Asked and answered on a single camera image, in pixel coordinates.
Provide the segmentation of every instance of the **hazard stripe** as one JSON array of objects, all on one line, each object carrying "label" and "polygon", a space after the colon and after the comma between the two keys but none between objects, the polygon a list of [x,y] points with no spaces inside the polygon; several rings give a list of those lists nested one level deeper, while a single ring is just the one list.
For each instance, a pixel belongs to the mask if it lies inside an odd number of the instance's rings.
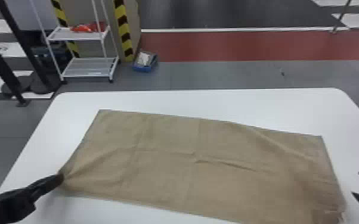
[{"label": "hazard stripe", "polygon": [[[60,0],[51,0],[51,3],[53,5],[54,13],[60,26],[68,27],[67,17],[63,11],[63,8],[61,7]],[[68,41],[67,47],[72,51],[75,57],[79,58],[78,46],[75,44],[74,41]]]},{"label": "hazard stripe", "polygon": [[131,34],[128,24],[128,18],[126,16],[126,9],[124,0],[114,0],[116,16],[118,24],[118,34],[121,37],[122,49],[124,51],[125,61],[134,60],[134,49],[132,47]]}]

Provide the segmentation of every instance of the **white table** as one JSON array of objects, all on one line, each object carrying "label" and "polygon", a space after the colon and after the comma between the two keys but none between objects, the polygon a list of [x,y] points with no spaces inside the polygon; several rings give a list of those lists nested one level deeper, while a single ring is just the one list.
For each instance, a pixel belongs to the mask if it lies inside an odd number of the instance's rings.
[{"label": "white table", "polygon": [[[359,223],[359,108],[342,91],[255,89],[88,92],[59,95],[11,169],[0,192],[53,175],[74,152],[99,109],[226,120],[288,132],[321,135],[347,201],[345,223]],[[42,197],[22,223],[227,223],[114,201]]]}]

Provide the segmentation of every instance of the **red object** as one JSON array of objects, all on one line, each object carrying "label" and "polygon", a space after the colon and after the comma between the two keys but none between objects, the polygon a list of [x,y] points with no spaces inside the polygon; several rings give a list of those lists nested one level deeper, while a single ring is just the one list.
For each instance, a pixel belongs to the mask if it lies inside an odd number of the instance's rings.
[{"label": "red object", "polygon": [[142,33],[159,61],[359,60],[359,30]]},{"label": "red object", "polygon": [[92,33],[92,30],[85,24],[73,26],[71,30],[78,33]]},{"label": "red object", "polygon": [[[106,23],[105,22],[99,22],[100,25],[100,30],[102,32],[104,32],[106,30]],[[97,28],[97,23],[93,22],[88,24],[88,27],[93,31],[93,32],[99,32],[99,29]]]},{"label": "red object", "polygon": [[[105,22],[99,22],[100,30],[104,32],[106,30],[106,23]],[[74,32],[82,32],[82,33],[93,33],[93,32],[99,32],[99,29],[97,27],[97,23],[88,23],[88,24],[80,24],[77,26],[71,27],[71,30]]]}]

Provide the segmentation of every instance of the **fabric cloth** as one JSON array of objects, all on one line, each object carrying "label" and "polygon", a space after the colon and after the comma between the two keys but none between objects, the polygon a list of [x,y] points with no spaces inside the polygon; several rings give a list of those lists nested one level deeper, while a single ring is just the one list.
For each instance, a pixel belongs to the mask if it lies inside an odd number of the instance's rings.
[{"label": "fabric cloth", "polygon": [[319,136],[100,110],[60,170],[80,194],[251,224],[335,224],[344,200]]}]

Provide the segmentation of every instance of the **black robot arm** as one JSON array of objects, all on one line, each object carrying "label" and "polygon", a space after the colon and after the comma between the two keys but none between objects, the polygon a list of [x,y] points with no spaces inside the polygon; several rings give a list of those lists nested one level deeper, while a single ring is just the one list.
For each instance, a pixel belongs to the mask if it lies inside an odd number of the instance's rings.
[{"label": "black robot arm", "polygon": [[35,202],[63,183],[63,175],[52,175],[31,185],[0,194],[0,224],[18,222],[33,211]]}]

